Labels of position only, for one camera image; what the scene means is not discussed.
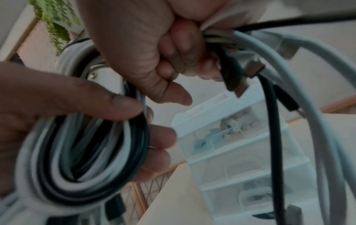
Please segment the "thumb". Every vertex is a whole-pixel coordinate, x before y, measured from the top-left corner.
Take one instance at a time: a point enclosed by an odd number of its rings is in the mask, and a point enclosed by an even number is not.
[[[143,109],[136,99],[114,94],[97,83],[11,63],[0,63],[0,105],[1,111],[27,115],[82,112],[107,120],[127,120]]]

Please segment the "plastic organizer box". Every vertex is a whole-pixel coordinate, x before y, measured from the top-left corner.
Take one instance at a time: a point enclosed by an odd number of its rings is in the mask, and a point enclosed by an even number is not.
[[[317,198],[316,175],[280,116],[286,204]],[[273,211],[268,115],[259,83],[177,114],[172,127],[213,218]]]

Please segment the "plastic compartment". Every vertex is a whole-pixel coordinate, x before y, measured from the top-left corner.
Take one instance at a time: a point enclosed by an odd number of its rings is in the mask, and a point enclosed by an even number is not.
[[[282,119],[281,125],[287,126]],[[267,131],[267,109],[263,100],[179,138],[179,143],[186,158],[200,157]]]
[[[317,198],[316,176],[310,162],[284,171],[286,204]],[[212,217],[273,210],[270,174],[217,189],[202,191]]]
[[[282,131],[284,166],[308,161],[289,130]],[[249,139],[222,152],[188,161],[201,189],[234,183],[246,176],[258,176],[270,171],[269,133]]]

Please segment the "finger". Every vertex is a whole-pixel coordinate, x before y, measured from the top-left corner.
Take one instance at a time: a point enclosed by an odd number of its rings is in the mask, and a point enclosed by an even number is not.
[[[141,113],[133,98],[114,94],[94,82],[0,64],[0,102],[6,110],[36,116],[83,112],[108,120],[127,120]]]
[[[150,125],[150,146],[158,149],[167,149],[177,142],[177,134],[172,128]]]
[[[165,80],[175,80],[178,77],[178,74],[172,65],[166,61],[161,60],[156,67],[158,75]]]
[[[138,79],[127,80],[157,103],[174,102],[188,106],[193,102],[191,95],[180,84],[163,79],[156,69]]]
[[[199,73],[200,62],[208,58],[205,42],[197,24],[186,19],[178,19],[171,27],[171,37],[187,71],[184,75]]]
[[[153,172],[140,169],[135,177],[131,180],[132,182],[145,183],[151,181],[155,178],[156,174]]]
[[[185,72],[185,63],[181,59],[170,34],[165,34],[161,37],[158,43],[158,51],[170,63],[176,72]]]
[[[166,150],[150,148],[146,161],[142,165],[142,169],[149,172],[160,173],[166,171],[170,163],[171,157]]]
[[[199,77],[205,80],[221,78],[215,59],[210,58],[202,62]]]
[[[152,124],[153,117],[154,117],[153,110],[149,106],[147,106],[147,123],[148,123],[148,125]]]

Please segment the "hand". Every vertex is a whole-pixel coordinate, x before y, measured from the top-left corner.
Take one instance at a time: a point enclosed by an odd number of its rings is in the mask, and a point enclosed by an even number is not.
[[[77,0],[85,29],[109,65],[152,100],[190,105],[178,73],[220,79],[197,23],[241,0]],[[260,9],[253,19],[261,16]],[[244,14],[215,24],[238,27]]]
[[[148,121],[152,122],[153,112]],[[38,72],[0,63],[0,196],[14,188],[18,150],[39,117],[82,112],[108,120],[127,120],[142,112],[139,101],[116,95],[102,86],[74,77]],[[173,129],[150,125],[146,162],[133,181],[145,182],[169,167],[166,148],[176,142]]]

